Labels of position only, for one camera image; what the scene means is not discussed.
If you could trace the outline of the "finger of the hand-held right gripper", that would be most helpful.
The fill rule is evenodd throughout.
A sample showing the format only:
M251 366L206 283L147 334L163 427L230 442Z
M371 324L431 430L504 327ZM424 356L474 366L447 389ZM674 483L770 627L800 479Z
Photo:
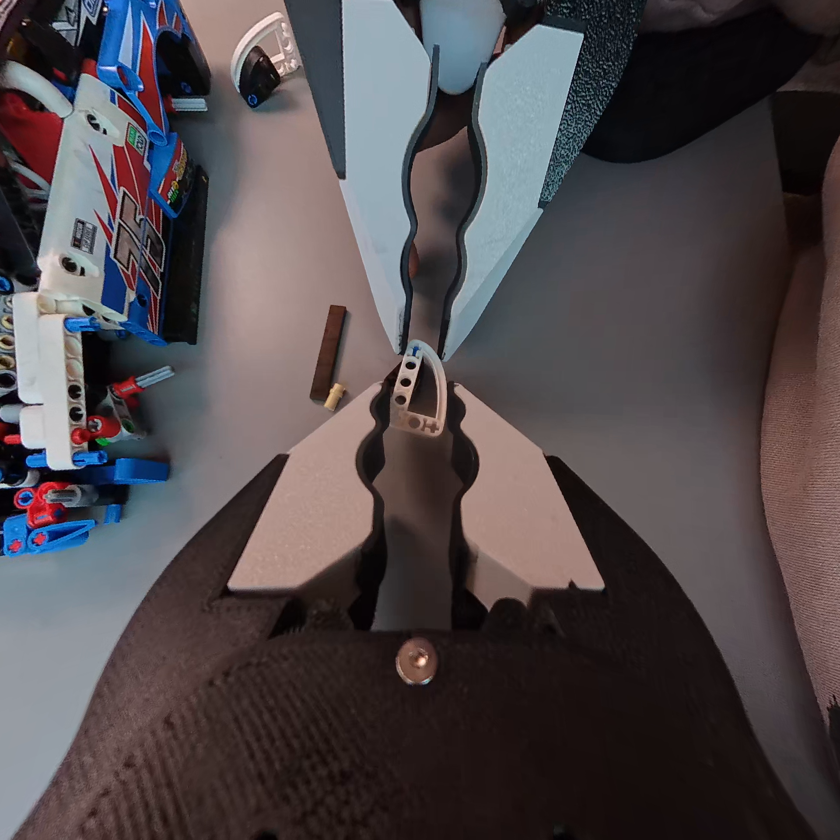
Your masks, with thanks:
M393 2L343 2L341 194L386 336L404 353L417 230L410 172L436 104L433 57Z
M457 232L441 360L467 339L543 213L543 184L583 42L583 26L533 26L479 69L469 126L477 197Z

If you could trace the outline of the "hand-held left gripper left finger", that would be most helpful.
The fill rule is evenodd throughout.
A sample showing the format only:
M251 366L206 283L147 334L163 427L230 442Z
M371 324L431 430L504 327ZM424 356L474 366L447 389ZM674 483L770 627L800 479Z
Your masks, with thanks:
M337 604L373 626L386 570L384 466L389 382L374 383L294 446L229 579L233 594Z

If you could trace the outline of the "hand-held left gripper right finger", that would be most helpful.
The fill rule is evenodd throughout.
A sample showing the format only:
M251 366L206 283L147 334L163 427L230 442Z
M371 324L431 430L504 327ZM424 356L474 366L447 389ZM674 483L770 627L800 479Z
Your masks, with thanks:
M530 606L603 577L543 450L450 384L451 466L461 480L450 532L451 626L477 629L503 599Z

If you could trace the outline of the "white curved panel piece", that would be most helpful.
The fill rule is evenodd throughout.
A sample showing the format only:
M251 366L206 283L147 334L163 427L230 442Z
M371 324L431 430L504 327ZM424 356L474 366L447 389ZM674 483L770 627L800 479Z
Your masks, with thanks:
M254 46L261 47L267 53L271 63L279 70L281 82L296 73L301 66L300 53L287 16L281 12L274 12L251 26L234 49L230 62L230 76L236 90L244 56Z

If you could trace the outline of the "white rectangular frame piece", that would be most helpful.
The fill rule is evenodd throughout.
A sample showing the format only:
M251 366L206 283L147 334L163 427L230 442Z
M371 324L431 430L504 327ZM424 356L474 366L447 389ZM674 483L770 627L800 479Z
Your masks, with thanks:
M410 359L411 347L423 350L423 359ZM437 384L437 416L429 417L410 412L414 380L419 370L427 364L434 372ZM447 380L443 363L430 344L421 340L410 340L399 369L397 382L390 400L390 426L400 432L411 433L426 439L437 439L443 434L447 417Z

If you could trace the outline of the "person's right hand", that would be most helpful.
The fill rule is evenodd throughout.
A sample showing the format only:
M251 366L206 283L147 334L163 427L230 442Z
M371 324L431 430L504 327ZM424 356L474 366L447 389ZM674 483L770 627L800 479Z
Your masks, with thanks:
M441 294L457 264L456 230L474 196L474 159L467 136L476 84L460 94L437 93L429 133L414 157L411 199L417 214L413 249L419 253L414 290Z

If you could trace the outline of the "black flat tile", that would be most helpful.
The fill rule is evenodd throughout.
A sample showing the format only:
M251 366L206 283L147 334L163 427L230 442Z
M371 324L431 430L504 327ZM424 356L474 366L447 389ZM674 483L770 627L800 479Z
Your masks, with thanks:
M346 313L344 306L330 306L310 387L313 402L324 403L330 394Z

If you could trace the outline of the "black mesh cushion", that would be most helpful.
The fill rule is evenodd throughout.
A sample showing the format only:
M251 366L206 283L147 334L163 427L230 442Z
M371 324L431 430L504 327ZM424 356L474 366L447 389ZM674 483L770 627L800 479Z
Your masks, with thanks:
M673 153L780 89L821 40L773 9L641 34L583 153L607 163Z

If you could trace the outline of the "person's beige sweatshirt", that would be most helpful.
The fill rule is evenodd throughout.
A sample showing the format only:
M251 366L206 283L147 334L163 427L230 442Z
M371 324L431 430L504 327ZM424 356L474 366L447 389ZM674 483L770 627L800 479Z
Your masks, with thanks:
M794 259L766 386L760 473L773 552L814 697L839 730L839 143L823 232Z

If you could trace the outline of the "toy brick race car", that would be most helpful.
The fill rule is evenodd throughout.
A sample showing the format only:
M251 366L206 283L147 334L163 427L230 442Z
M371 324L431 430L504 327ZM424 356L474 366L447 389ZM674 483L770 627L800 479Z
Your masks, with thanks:
M171 114L211 73L180 2L1 2L1 556L83 546L164 462L139 396L170 366L110 352L197 342L209 176Z

